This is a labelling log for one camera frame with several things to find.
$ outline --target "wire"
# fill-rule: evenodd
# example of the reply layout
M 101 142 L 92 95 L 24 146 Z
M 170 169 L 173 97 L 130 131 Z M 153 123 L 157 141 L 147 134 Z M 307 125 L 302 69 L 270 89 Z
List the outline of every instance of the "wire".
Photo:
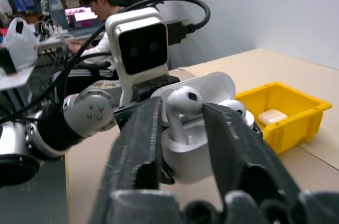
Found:
M 161 2 L 165 2 L 165 1 L 183 1 L 183 2 L 189 2 L 189 3 L 194 3 L 194 4 L 197 4 L 198 6 L 200 6 L 201 8 L 203 8 L 203 10 L 205 11 L 205 17 L 203 18 L 203 20 L 197 24 L 191 24 L 191 26 L 193 27 L 194 31 L 200 29 L 200 28 L 203 28 L 207 23 L 208 21 L 210 20 L 211 18 L 211 10 L 210 8 L 208 7 L 208 5 L 201 1 L 201 0 L 145 0 L 145 1 L 141 1 L 141 2 L 138 2 L 138 3 L 135 3 L 129 7 L 126 7 L 126 8 L 123 8 L 122 10 L 119 11 L 119 13 L 123 13 L 123 12 L 126 12 L 126 11 L 131 11 L 131 10 L 136 10 L 138 8 L 141 8 L 141 7 L 145 7 L 149 4 L 158 4 L 158 3 L 161 3 Z
M 138 3 L 135 3 L 129 7 L 126 7 L 122 10 L 120 10 L 118 13 L 123 13 L 123 12 L 127 12 L 127 11 L 131 11 L 131 10 L 136 10 L 138 8 L 142 8 L 147 6 L 148 4 L 154 4 L 154 3 L 160 3 L 160 2 L 165 2 L 165 1 L 184 1 L 184 2 L 190 2 L 190 3 L 194 3 L 197 4 L 198 6 L 200 6 L 201 8 L 203 8 L 203 10 L 205 11 L 205 17 L 203 18 L 203 20 L 197 24 L 190 24 L 190 33 L 204 27 L 208 21 L 211 18 L 211 11 L 210 8 L 208 7 L 208 5 L 206 3 L 204 3 L 201 0 L 145 0 L 145 1 L 141 1 Z M 39 104 L 44 98 L 46 98 L 48 96 L 48 94 L 50 92 L 53 91 L 53 89 L 60 83 L 64 82 L 64 79 L 67 78 L 69 72 L 75 67 L 75 65 L 78 63 L 78 59 L 81 56 L 81 54 L 85 51 L 85 49 L 90 45 L 90 43 L 92 43 L 95 38 L 101 33 L 102 30 L 104 30 L 105 28 L 105 24 L 102 24 L 101 27 L 99 27 L 86 41 L 85 43 L 80 47 L 80 49 L 77 51 L 77 53 L 73 56 L 73 58 L 68 62 L 68 64 L 66 65 L 66 67 L 64 68 L 64 70 L 59 74 L 59 76 L 56 78 L 56 80 L 54 80 L 54 82 L 38 97 L 36 98 L 32 103 L 30 103 L 29 105 L 27 105 L 26 107 L 24 107 L 23 109 L 20 109 L 2 119 L 0 119 L 0 124 L 7 122 L 7 121 L 11 121 L 16 119 L 20 114 L 22 114 L 23 112 L 29 110 L 30 108 L 34 107 L 35 105 Z
M 49 72 L 51 72 L 54 69 L 54 66 L 55 66 L 55 64 L 57 63 L 57 60 L 58 60 L 57 53 L 53 52 L 52 50 L 50 50 L 50 51 L 51 51 L 50 54 L 51 55 L 53 54 L 55 56 L 54 63 L 53 63 L 53 65 L 52 65 L 52 67 L 50 69 L 48 69 L 48 67 L 47 67 L 46 61 L 44 60 L 44 56 L 42 56 L 42 60 L 43 60 L 44 67 L 46 69 L 46 73 L 49 73 Z
M 85 43 L 80 47 L 80 49 L 77 51 L 77 53 L 73 56 L 73 58 L 68 62 L 68 64 L 65 66 L 64 70 L 59 74 L 59 76 L 54 80 L 54 82 L 38 97 L 36 98 L 33 102 L 28 104 L 26 107 L 23 109 L 20 109 L 4 118 L 0 119 L 0 124 L 4 122 L 8 122 L 11 120 L 16 119 L 20 114 L 23 112 L 31 109 L 32 107 L 36 106 L 39 104 L 44 98 L 48 96 L 50 92 L 54 90 L 54 88 L 65 78 L 67 78 L 68 73 L 71 71 L 71 69 L 77 64 L 77 59 L 81 56 L 81 54 L 85 51 L 87 46 L 92 43 L 92 41 L 100 34 L 100 32 L 105 28 L 105 24 L 103 24 L 99 29 L 97 29 L 86 41 Z
M 90 58 L 93 58 L 93 57 L 111 56 L 111 55 L 112 55 L 111 53 L 92 53 L 92 54 L 89 54 L 89 55 L 85 55 L 85 56 L 79 57 L 79 59 L 77 61 L 77 64 L 79 64 L 83 60 L 90 59 Z M 65 97 L 66 97 L 67 79 L 68 79 L 68 77 L 65 78 L 64 85 L 62 86 L 63 91 L 62 91 L 62 93 L 60 95 L 60 97 L 62 99 L 65 99 Z

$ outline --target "tabletop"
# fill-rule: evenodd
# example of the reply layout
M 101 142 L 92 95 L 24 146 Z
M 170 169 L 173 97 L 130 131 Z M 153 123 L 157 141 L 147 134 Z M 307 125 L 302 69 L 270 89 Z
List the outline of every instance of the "tabletop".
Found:
M 86 34 L 78 37 L 73 37 L 70 33 L 65 33 L 64 38 L 65 40 L 87 40 L 91 35 Z M 101 39 L 104 36 L 104 32 L 101 32 L 95 39 Z M 53 49 L 53 48 L 60 48 L 64 44 L 63 38 L 61 35 L 58 36 L 51 36 L 44 41 L 39 41 L 37 43 L 39 50 L 46 50 L 46 49 Z
M 242 61 L 242 63 L 246 64 L 246 60 L 243 60 L 242 55 L 239 55 L 239 58 L 236 58 L 236 56 L 227 57 L 225 58 L 225 63 L 228 63 L 228 60 L 239 60 L 238 63 Z M 209 63 L 206 63 L 196 66 L 184 69 L 187 69 L 187 71 L 191 70 L 195 74 L 199 74 L 200 71 L 202 74 L 208 74 L 212 71 L 223 71 L 222 68 L 225 65 L 215 66 L 212 64 L 209 66 Z M 195 77 L 194 73 L 189 73 L 184 69 L 175 69 L 170 74 L 179 77 L 181 81 Z M 233 73 L 233 70 L 229 74 L 236 83 L 238 92 L 248 89 L 247 87 L 253 88 L 261 84 L 261 82 L 256 81 L 256 78 L 259 76 L 255 76 L 255 74 L 246 76 L 246 72 L 237 74 Z M 251 77 L 254 80 L 253 85 L 246 86 L 240 83 L 242 81 L 250 81 Z M 119 134 L 119 128 L 115 126 L 109 131 L 97 133 L 84 140 L 81 144 L 73 147 L 67 154 L 67 197 L 70 224 L 86 223 L 91 216 L 108 154 Z M 302 190 L 339 190 L 337 182 L 339 180 L 339 171 L 310 154 L 302 147 L 297 146 L 284 152 L 280 159 Z M 160 189 L 172 192 L 176 196 L 181 208 L 184 208 L 192 200 L 206 200 L 217 208 L 221 208 L 220 196 L 213 177 L 192 185 L 162 185 Z
M 302 148 L 339 169 L 339 70 L 311 64 L 289 56 L 262 49 L 182 68 L 194 76 L 213 71 L 227 73 L 236 85 L 237 93 L 281 82 L 316 98 L 333 104 L 324 112 L 319 133 Z
M 7 75 L 0 76 L 0 91 L 18 88 L 27 84 L 28 79 L 33 73 L 34 67 L 35 66 L 31 66 L 22 69 L 19 72 L 10 76 Z

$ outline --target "cable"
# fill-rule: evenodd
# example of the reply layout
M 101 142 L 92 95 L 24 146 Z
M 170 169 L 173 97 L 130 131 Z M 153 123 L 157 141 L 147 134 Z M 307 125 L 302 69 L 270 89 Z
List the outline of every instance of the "cable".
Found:
M 127 12 L 127 11 L 131 11 L 131 10 L 136 10 L 138 8 L 141 7 L 145 7 L 148 4 L 155 4 L 155 3 L 161 3 L 161 2 L 165 2 L 165 1 L 184 1 L 184 2 L 190 2 L 190 3 L 194 3 L 197 4 L 198 6 L 200 6 L 201 8 L 204 9 L 205 11 L 205 17 L 204 19 L 197 23 L 197 24 L 190 24 L 190 33 L 204 27 L 208 21 L 211 18 L 211 11 L 210 8 L 208 7 L 208 5 L 206 3 L 204 3 L 201 0 L 145 0 L 145 1 L 141 1 L 138 3 L 135 3 L 129 7 L 126 7 L 122 10 L 120 10 L 118 13 L 123 13 L 123 12 Z M 78 58 L 81 56 L 81 54 L 85 51 L 85 49 L 90 45 L 90 43 L 92 43 L 92 41 L 95 40 L 95 38 L 100 34 L 100 32 L 102 30 L 104 30 L 105 28 L 105 24 L 102 24 L 101 27 L 99 27 L 86 41 L 85 43 L 80 47 L 80 49 L 77 51 L 77 53 L 73 56 L 73 58 L 68 62 L 68 64 L 66 65 L 66 67 L 64 68 L 64 70 L 60 73 L 60 75 L 56 78 L 56 80 L 45 90 L 45 92 L 43 92 L 35 101 L 33 101 L 32 103 L 30 103 L 29 105 L 27 105 L 25 108 L 20 109 L 14 113 L 12 113 L 11 115 L 8 115 L 2 119 L 0 119 L 0 124 L 7 122 L 7 121 L 11 121 L 15 118 L 18 117 L 18 115 L 22 114 L 23 112 L 29 110 L 30 108 L 34 107 L 35 105 L 39 104 L 45 97 L 48 96 L 48 94 L 53 91 L 53 89 L 59 84 L 62 83 L 63 80 L 65 78 L 67 78 L 69 72 L 75 67 L 75 65 L 77 64 L 77 60 Z
M 77 64 L 79 64 L 83 60 L 90 59 L 90 58 L 93 58 L 93 57 L 111 56 L 111 55 L 112 55 L 111 53 L 92 53 L 90 55 L 85 55 L 85 56 L 79 57 Z M 67 79 L 68 79 L 68 77 L 65 78 L 64 85 L 62 86 L 63 91 L 62 91 L 61 96 L 60 96 L 63 100 L 66 97 Z
M 60 73 L 60 75 L 54 80 L 54 82 L 33 102 L 28 104 L 23 109 L 20 109 L 4 118 L 0 119 L 0 124 L 4 122 L 8 122 L 11 120 L 16 119 L 20 114 L 23 112 L 29 110 L 30 108 L 34 107 L 35 105 L 39 104 L 44 98 L 48 96 L 50 92 L 54 90 L 54 88 L 61 83 L 65 78 L 67 78 L 68 73 L 71 71 L 71 69 L 76 65 L 77 59 L 81 56 L 81 54 L 85 51 L 87 46 L 100 34 L 100 32 L 105 28 L 105 24 L 103 24 L 99 29 L 97 29 L 86 41 L 85 43 L 80 47 L 80 49 L 77 51 L 77 53 L 73 56 L 73 58 L 68 62 L 64 70 Z
M 147 6 L 148 4 L 158 4 L 158 3 L 161 3 L 161 2 L 164 2 L 164 1 L 183 1 L 183 2 L 189 2 L 189 3 L 197 4 L 198 6 L 203 8 L 203 10 L 205 11 L 205 17 L 203 18 L 203 20 L 201 22 L 197 23 L 197 24 L 190 24 L 190 26 L 193 27 L 193 32 L 198 30 L 198 29 L 200 29 L 200 28 L 203 28 L 208 23 L 208 21 L 211 18 L 211 10 L 210 10 L 210 8 L 208 7 L 208 5 L 205 2 L 203 2 L 201 0 L 145 0 L 145 1 L 141 1 L 141 2 L 135 3 L 135 4 L 133 4 L 133 5 L 129 6 L 129 7 L 123 8 L 121 11 L 119 11 L 119 13 L 123 13 L 123 12 L 126 12 L 126 11 L 131 11 L 131 10 L 136 10 L 138 8 Z

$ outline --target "yellow bin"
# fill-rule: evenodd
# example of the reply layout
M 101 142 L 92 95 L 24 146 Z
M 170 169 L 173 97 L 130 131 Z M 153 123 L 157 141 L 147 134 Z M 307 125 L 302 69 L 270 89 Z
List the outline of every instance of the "yellow bin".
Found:
M 264 140 L 280 154 L 302 142 L 311 142 L 319 131 L 323 112 L 332 105 L 279 82 L 270 83 L 236 96 L 253 113 Z M 276 109 L 288 118 L 264 126 L 258 116 Z

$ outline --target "desk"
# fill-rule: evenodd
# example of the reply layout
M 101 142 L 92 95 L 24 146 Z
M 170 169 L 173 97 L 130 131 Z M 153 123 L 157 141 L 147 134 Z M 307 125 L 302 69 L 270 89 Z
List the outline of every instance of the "desk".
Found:
M 90 36 L 91 36 L 90 34 L 86 34 L 86 35 L 79 36 L 79 37 L 72 36 L 70 38 L 66 38 L 66 40 L 87 40 Z M 101 32 L 95 38 L 95 40 L 102 39 L 103 36 L 104 36 L 104 32 Z M 52 36 L 48 38 L 47 40 L 38 42 L 38 50 L 41 52 L 41 50 L 61 48 L 63 45 L 64 43 L 62 42 L 61 38 Z
M 20 70 L 12 76 L 0 77 L 0 92 L 7 92 L 15 109 L 19 110 L 27 106 L 33 97 L 33 93 L 28 85 L 28 80 L 32 75 L 34 66 Z
M 290 69 L 289 75 L 284 76 L 288 69 Z M 183 81 L 193 78 L 195 75 L 205 75 L 213 71 L 228 73 L 234 80 L 238 93 L 279 80 L 306 93 L 323 98 L 333 103 L 334 107 L 339 102 L 339 90 L 332 90 L 330 85 L 324 84 L 320 87 L 318 83 L 325 78 L 339 78 L 339 71 L 264 50 L 254 50 L 189 68 L 176 69 L 171 71 L 171 75 L 177 76 Z M 326 141 L 328 134 L 333 135 L 337 131 L 337 128 L 331 126 L 333 122 L 331 118 L 337 121 L 335 112 L 333 110 L 326 111 L 319 134 L 311 145 L 321 145 L 321 142 Z M 70 224 L 86 223 L 91 215 L 107 156 L 111 145 L 118 136 L 118 127 L 97 133 L 72 148 L 67 155 Z M 304 145 L 303 147 L 297 146 L 280 156 L 283 164 L 300 188 L 302 190 L 338 191 L 339 171 L 304 148 Z M 198 199 L 207 200 L 217 208 L 221 208 L 219 193 L 213 177 L 193 185 L 162 185 L 161 189 L 173 192 L 181 208 Z

